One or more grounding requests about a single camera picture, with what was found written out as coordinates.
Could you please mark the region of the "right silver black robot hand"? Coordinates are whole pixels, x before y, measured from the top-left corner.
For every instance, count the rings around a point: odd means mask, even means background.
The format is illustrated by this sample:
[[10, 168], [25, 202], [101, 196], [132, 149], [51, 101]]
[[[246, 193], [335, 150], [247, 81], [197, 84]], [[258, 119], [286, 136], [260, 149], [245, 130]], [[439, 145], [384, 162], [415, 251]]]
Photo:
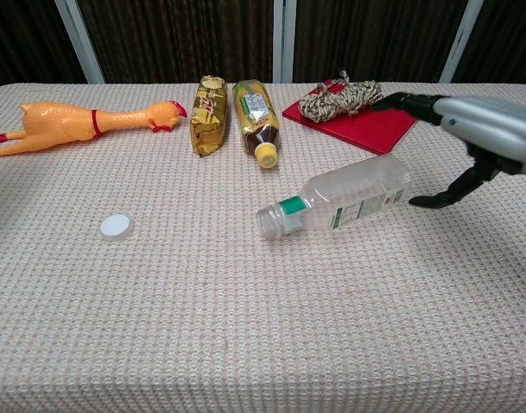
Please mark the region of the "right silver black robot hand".
[[526, 175], [526, 106], [490, 96], [443, 96], [395, 92], [370, 105], [401, 110], [462, 140], [474, 159], [446, 190], [415, 196], [415, 207], [451, 206], [499, 172]]

